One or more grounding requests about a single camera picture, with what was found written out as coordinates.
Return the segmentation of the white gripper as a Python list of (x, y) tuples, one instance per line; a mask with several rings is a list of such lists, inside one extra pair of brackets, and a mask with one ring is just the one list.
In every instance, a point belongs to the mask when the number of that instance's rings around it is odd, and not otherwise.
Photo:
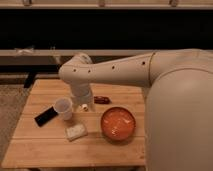
[(84, 104), (87, 105), (89, 111), (94, 111), (94, 98), (91, 86), (88, 83), (71, 84), (70, 98), (73, 103), (73, 109), (77, 111)]

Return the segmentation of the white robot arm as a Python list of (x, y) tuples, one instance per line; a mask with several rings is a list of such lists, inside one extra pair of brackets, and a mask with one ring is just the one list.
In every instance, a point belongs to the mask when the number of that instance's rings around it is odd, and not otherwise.
[(148, 88), (147, 171), (213, 171), (213, 53), (165, 50), (101, 63), (80, 53), (59, 77), (76, 105), (91, 101), (92, 83)]

